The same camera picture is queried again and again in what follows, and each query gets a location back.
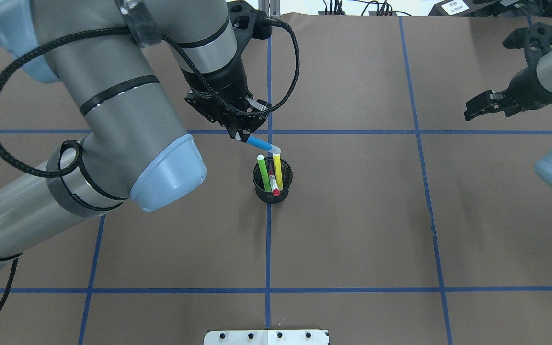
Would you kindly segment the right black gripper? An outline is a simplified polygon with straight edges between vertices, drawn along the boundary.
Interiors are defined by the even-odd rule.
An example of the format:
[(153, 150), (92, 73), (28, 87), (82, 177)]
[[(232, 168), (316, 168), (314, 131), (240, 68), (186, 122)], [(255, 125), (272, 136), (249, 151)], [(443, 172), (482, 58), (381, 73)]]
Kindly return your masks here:
[(535, 72), (525, 68), (513, 76), (502, 92), (486, 90), (466, 102), (464, 118), (471, 121), (480, 115), (504, 112), (511, 117), (519, 112), (536, 111), (552, 104), (552, 93), (540, 83)]

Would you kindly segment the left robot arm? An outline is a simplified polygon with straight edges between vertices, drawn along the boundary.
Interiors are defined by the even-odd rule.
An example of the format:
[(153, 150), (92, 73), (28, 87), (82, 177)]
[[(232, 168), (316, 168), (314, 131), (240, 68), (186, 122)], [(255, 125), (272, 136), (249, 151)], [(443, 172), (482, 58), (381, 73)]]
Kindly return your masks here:
[(61, 81), (90, 132), (66, 140), (0, 190), (0, 270), (5, 264), (127, 199), (151, 212), (201, 185), (207, 169), (142, 49), (167, 42), (190, 89), (186, 102), (248, 140), (269, 103), (248, 90), (242, 53), (276, 19), (245, 1), (0, 0), (0, 43), (16, 70)]

